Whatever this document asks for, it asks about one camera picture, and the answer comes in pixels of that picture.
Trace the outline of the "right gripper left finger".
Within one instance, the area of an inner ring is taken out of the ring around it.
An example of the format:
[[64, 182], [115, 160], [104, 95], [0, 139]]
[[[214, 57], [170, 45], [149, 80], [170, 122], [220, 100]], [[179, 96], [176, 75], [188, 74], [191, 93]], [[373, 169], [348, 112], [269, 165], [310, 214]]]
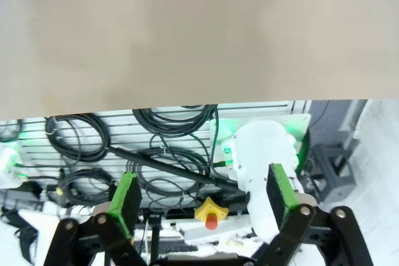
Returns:
[[142, 193], [137, 175], [123, 174], [110, 205], [83, 223], [62, 219], [50, 243], [44, 265], [92, 265], [105, 254], [105, 265], [145, 265], [132, 244]]

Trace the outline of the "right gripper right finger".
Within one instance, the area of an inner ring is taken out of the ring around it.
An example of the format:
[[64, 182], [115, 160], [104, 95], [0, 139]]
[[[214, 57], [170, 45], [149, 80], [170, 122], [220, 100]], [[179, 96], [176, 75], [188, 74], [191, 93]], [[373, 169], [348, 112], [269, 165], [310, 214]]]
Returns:
[[281, 164], [270, 164], [266, 191], [279, 233], [258, 258], [259, 265], [288, 265], [303, 244], [317, 247], [326, 265], [373, 265], [351, 208], [325, 212], [301, 203]]

